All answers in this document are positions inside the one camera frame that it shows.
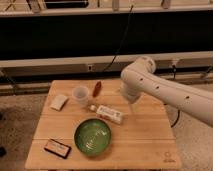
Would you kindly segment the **translucent gripper end piece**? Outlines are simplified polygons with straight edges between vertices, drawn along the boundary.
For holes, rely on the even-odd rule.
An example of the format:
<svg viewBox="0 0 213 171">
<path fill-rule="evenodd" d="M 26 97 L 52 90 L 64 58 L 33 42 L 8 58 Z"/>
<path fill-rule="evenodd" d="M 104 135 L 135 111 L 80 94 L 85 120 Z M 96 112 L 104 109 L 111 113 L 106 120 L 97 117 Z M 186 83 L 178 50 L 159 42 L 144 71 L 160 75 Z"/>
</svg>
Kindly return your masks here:
<svg viewBox="0 0 213 171">
<path fill-rule="evenodd" d="M 122 96 L 131 104 L 135 103 L 141 96 L 141 92 L 133 89 L 125 83 L 121 84 L 120 92 Z"/>
</svg>

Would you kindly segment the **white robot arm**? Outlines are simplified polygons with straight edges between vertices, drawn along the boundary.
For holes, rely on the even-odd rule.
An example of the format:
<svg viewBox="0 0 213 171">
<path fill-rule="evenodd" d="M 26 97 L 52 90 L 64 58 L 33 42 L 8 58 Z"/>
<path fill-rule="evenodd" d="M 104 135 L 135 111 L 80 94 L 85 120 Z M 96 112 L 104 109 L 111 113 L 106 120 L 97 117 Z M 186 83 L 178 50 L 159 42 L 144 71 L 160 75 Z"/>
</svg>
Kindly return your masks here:
<svg viewBox="0 0 213 171">
<path fill-rule="evenodd" d="M 126 66 L 121 72 L 123 97 L 135 103 L 145 92 L 213 127 L 213 92 L 165 80 L 155 76 L 155 70 L 155 61 L 148 56 Z"/>
</svg>

